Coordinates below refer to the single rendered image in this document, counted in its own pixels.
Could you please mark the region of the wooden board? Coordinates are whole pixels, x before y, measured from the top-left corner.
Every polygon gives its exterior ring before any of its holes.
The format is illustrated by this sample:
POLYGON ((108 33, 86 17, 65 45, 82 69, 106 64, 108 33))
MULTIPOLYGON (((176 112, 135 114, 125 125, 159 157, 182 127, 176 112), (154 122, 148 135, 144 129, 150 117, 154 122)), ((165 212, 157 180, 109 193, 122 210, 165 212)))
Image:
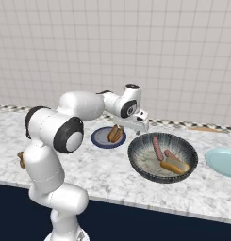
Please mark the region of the wooden board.
POLYGON ((217 129, 212 129, 208 127, 190 127, 189 130, 194 130, 194 131, 204 131, 204 132, 211 132, 211 133, 220 133, 220 130, 217 129))

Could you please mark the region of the dark blue plate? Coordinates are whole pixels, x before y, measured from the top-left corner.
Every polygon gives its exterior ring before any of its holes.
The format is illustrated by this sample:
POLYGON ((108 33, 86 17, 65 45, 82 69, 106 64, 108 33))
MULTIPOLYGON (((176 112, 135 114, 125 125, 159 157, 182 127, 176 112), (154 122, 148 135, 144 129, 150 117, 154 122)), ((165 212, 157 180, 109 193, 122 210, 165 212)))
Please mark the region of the dark blue plate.
POLYGON ((91 135, 91 142, 101 149, 115 149, 123 145, 126 141, 126 133, 123 132, 122 136, 115 143, 112 143, 107 139, 108 133, 111 129, 111 126, 106 126, 95 130, 91 135))

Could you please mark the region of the pink sausage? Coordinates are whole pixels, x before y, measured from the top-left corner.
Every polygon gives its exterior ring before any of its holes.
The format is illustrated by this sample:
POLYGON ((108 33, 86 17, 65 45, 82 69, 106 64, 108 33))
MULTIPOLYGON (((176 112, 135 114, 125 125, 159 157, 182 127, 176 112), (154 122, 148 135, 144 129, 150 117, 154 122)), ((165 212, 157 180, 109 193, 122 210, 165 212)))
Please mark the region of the pink sausage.
POLYGON ((164 160, 164 156, 163 156, 163 153, 162 153, 162 151, 160 149, 157 137, 153 137, 153 147, 154 147, 157 159, 159 161, 163 161, 164 160))
POLYGON ((166 157, 171 157, 171 158, 173 158, 173 159, 177 159, 177 160, 179 160, 171 151, 169 151, 169 150, 165 150, 164 151, 164 154, 166 155, 166 157))

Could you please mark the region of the yellow hot dog bun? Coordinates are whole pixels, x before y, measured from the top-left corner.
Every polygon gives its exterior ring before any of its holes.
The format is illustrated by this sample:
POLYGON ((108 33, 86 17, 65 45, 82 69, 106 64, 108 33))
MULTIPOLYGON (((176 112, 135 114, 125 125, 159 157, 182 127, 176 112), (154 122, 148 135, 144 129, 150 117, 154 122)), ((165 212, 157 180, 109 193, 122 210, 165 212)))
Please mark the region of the yellow hot dog bun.
POLYGON ((183 174, 190 169, 187 163, 172 157, 167 157, 165 161, 160 162, 160 165, 175 174, 183 174))

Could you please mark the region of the dark blue base cabinet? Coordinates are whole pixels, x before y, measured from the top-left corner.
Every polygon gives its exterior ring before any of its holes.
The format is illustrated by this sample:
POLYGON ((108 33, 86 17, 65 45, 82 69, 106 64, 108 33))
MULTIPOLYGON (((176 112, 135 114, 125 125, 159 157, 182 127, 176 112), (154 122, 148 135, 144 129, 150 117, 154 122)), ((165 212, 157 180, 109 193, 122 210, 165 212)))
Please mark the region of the dark blue base cabinet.
MULTIPOLYGON (((78 217, 91 241, 231 241, 231 224, 90 201, 78 217)), ((0 185, 0 241, 43 241, 50 210, 23 188, 0 185)))

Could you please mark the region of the brown hot dog bun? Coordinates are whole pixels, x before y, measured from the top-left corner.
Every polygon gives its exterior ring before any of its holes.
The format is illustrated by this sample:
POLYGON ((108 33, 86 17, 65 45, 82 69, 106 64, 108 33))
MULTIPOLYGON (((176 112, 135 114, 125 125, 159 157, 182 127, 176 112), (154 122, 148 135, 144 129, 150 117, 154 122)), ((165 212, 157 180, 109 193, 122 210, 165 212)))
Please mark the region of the brown hot dog bun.
POLYGON ((107 135, 107 141, 115 143, 123 134, 124 128, 115 124, 107 135))

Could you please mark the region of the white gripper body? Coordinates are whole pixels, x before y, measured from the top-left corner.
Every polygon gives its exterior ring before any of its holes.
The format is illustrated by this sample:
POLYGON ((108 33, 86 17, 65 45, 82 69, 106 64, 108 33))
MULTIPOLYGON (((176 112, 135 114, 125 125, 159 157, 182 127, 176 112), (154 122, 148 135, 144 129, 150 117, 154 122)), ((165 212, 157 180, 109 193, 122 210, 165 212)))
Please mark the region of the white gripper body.
POLYGON ((112 121, 114 124, 121 125, 125 128, 130 128, 135 132, 147 132, 149 129, 149 121, 138 120, 137 117, 129 117, 126 119, 122 119, 114 116, 112 121))

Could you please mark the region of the dark ribbed bowl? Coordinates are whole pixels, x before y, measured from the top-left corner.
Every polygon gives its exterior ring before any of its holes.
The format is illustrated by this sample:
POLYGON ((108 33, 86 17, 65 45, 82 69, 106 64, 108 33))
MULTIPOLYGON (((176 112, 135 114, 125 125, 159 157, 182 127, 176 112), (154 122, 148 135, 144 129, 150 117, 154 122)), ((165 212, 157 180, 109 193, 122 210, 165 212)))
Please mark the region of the dark ribbed bowl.
POLYGON ((161 184, 172 184, 185 180, 196 169, 198 155, 194 148, 183 138, 168 133, 148 133, 136 137, 128 146, 128 158, 131 166, 145 179, 161 184), (153 138, 158 140, 161 152, 170 151, 189 169, 184 173, 172 173, 164 169, 157 159, 153 147, 153 138))

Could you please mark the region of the light blue plate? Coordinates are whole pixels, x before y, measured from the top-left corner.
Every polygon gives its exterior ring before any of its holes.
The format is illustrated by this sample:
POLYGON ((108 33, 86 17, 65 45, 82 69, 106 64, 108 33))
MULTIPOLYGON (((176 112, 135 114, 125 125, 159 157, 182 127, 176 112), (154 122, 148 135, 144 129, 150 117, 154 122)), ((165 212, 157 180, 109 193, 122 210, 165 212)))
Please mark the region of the light blue plate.
POLYGON ((213 148, 206 152, 205 160, 214 171, 231 178, 231 149, 213 148))

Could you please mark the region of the brown wooden object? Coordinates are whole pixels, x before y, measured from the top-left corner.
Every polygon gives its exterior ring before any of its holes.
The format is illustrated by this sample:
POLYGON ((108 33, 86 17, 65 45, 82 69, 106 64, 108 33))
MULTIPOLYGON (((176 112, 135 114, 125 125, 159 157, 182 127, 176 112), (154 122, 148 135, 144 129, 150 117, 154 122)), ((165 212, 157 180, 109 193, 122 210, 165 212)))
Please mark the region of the brown wooden object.
POLYGON ((21 166, 21 168, 25 169, 25 162, 24 162, 24 159, 23 159, 23 153, 24 152, 18 152, 17 156, 20 158, 20 166, 21 166))

